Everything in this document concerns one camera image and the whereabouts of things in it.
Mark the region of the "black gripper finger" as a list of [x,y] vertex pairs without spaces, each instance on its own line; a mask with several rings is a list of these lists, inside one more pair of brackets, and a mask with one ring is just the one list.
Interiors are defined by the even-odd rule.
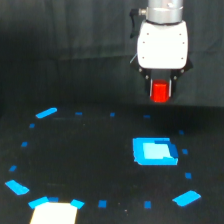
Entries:
[[169,98],[172,98],[176,89],[176,81],[174,79],[169,80]]
[[153,89],[153,79],[148,80],[148,95],[151,98]]

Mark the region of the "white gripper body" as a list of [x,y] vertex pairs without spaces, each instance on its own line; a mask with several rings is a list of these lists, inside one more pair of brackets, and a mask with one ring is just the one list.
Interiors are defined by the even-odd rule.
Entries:
[[186,22],[160,25],[143,21],[137,38],[136,59],[138,71],[146,80],[152,70],[183,74],[192,69]]

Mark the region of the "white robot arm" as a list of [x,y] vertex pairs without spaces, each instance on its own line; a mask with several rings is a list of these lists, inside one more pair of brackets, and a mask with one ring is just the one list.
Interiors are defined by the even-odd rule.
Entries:
[[188,57],[188,30],[182,18],[183,0],[148,0],[145,9],[132,9],[131,38],[137,49],[131,65],[143,76],[149,98],[167,102],[175,92],[177,80],[193,64]]

